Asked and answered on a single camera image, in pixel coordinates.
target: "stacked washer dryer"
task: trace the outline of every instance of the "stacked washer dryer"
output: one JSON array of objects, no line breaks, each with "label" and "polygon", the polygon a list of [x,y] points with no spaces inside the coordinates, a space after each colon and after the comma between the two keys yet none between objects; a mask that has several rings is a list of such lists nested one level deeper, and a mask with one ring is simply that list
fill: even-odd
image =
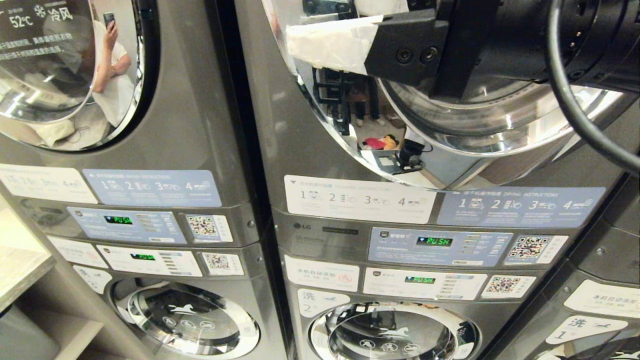
[{"label": "stacked washer dryer", "polygon": [[[339,110],[349,84],[320,68],[367,49],[383,17],[349,20],[366,3],[424,2],[236,1],[298,354],[479,359],[621,171],[573,135],[547,86],[503,79],[475,79],[463,104],[378,79],[419,160],[361,146]],[[304,51],[315,69],[291,56]],[[636,96],[574,90],[637,150]]]},{"label": "stacked washer dryer", "polygon": [[640,184],[627,181],[487,359],[637,359]]},{"label": "stacked washer dryer", "polygon": [[287,358],[226,15],[210,1],[1,7],[29,19],[0,35],[3,195],[158,359]]}]

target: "round door window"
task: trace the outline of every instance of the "round door window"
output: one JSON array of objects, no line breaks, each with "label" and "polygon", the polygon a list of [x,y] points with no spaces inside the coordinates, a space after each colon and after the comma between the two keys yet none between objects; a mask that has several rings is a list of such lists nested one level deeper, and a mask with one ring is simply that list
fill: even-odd
[{"label": "round door window", "polygon": [[176,283],[161,283],[128,296],[131,320],[170,349],[231,359],[256,346],[260,331],[239,305],[208,291]]},{"label": "round door window", "polygon": [[473,351],[476,330],[439,307],[365,302],[320,316],[310,339],[323,360],[464,359]]},{"label": "round door window", "polygon": [[145,72],[135,1],[2,1],[0,17],[0,133],[80,151],[130,124]]},{"label": "round door window", "polygon": [[569,341],[536,356],[534,360],[640,359],[639,333],[636,329]]},{"label": "round door window", "polygon": [[[377,34],[396,15],[434,16],[429,7],[436,1],[262,3],[291,81],[332,138],[381,177],[438,190],[488,188],[571,148],[564,146],[573,130],[548,85],[477,72],[459,99],[432,99],[428,76],[406,85],[367,75],[368,61],[378,61],[377,69],[384,65],[387,78],[396,75],[397,61],[406,67],[428,61],[408,49],[387,56],[398,45],[381,45],[385,32]],[[573,92],[599,124],[618,116],[613,104],[627,101],[619,92],[585,86]]]}]

